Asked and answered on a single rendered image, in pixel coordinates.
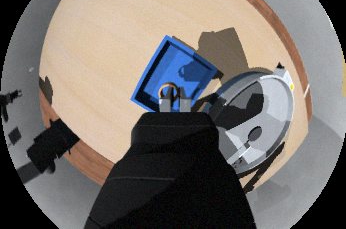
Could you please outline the blue open-top crate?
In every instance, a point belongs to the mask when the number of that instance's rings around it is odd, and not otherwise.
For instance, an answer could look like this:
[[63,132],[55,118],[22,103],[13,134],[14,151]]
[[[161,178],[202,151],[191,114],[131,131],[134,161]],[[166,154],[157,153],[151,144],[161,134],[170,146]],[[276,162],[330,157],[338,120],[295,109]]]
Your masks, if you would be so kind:
[[162,84],[173,82],[177,87],[184,87],[185,95],[192,98],[193,106],[217,71],[218,68],[208,60],[165,35],[138,80],[130,100],[145,110],[160,111],[158,90]]

